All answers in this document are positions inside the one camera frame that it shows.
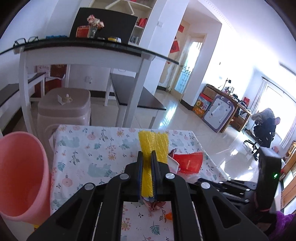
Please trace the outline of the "purple fuzzy sleeve forearm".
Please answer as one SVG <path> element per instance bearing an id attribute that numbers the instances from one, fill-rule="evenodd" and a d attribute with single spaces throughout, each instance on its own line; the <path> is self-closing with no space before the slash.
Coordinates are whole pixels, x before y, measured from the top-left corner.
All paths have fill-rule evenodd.
<path id="1" fill-rule="evenodd" d="M 269 240 L 295 240 L 295 214 L 284 215 L 277 211 L 276 223 Z"/>

